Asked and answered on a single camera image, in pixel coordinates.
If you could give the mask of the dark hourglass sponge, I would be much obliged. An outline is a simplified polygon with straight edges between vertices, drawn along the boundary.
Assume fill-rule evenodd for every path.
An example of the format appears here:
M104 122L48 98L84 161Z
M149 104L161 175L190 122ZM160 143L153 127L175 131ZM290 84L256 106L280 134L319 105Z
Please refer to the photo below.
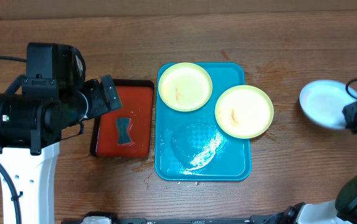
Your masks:
M132 139L129 133L132 126L131 118L127 118L127 117L116 118L115 123L118 132L118 144L124 145L124 144L132 143Z

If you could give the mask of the light blue plate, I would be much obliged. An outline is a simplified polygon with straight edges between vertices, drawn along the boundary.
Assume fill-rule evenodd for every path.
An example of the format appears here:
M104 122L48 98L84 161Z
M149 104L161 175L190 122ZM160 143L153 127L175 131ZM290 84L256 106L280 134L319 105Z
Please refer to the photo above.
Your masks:
M315 124L335 130L346 128L343 108L357 100L357 92L351 87L335 80L316 80L306 84L299 95L302 111Z

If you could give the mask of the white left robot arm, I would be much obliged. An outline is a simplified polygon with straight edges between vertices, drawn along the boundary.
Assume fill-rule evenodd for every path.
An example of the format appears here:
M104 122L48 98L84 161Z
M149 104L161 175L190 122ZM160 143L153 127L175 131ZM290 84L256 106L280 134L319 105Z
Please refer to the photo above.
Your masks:
M62 130L122 107L111 76L58 93L56 79L18 76L0 94L4 223L54 223L54 178Z

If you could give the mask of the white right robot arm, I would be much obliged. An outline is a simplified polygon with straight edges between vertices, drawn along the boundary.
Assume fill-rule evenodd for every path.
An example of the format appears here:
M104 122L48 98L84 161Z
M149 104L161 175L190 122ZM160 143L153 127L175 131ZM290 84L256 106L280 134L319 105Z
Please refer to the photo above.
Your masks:
M346 128L357 134L357 101L345 106ZM341 189L336 200L298 203L281 213L277 223L357 223L357 175Z

